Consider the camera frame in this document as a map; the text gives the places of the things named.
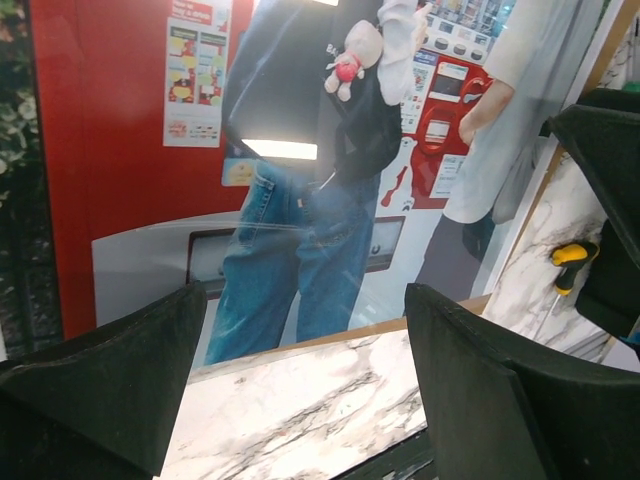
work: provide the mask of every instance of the white sleeve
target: white sleeve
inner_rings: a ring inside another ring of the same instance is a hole
[[[540,46],[556,0],[517,0],[484,71],[516,89]]]
[[[398,105],[415,82],[412,33],[415,28],[413,14],[417,8],[418,0],[384,0],[378,10],[383,39],[378,80],[387,105]]]

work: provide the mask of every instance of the red wall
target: red wall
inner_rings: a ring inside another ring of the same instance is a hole
[[[65,335],[95,328],[91,241],[238,210],[224,149],[162,146],[170,0],[31,0]],[[229,59],[253,0],[234,0]]]

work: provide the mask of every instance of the sign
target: sign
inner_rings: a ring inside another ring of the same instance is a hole
[[[163,145],[220,146],[231,0],[173,0],[167,21]]]

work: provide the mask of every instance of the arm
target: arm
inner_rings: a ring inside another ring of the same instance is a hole
[[[493,123],[509,105],[539,46],[555,0],[518,0],[484,70],[494,82],[460,122],[460,138],[470,145],[476,131]]]
[[[506,83],[495,80],[478,104],[460,122],[460,138],[471,145],[477,130],[494,122],[509,104],[515,90]]]
[[[413,30],[416,22],[413,14],[417,7],[418,0],[384,0],[378,10],[384,42],[378,80],[387,105],[398,105],[415,82]]]

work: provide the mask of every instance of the blue jeans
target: blue jeans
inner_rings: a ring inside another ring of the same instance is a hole
[[[258,162],[224,260],[207,365],[277,348],[297,291],[298,342],[348,329],[379,183],[376,176],[319,190],[312,174]]]

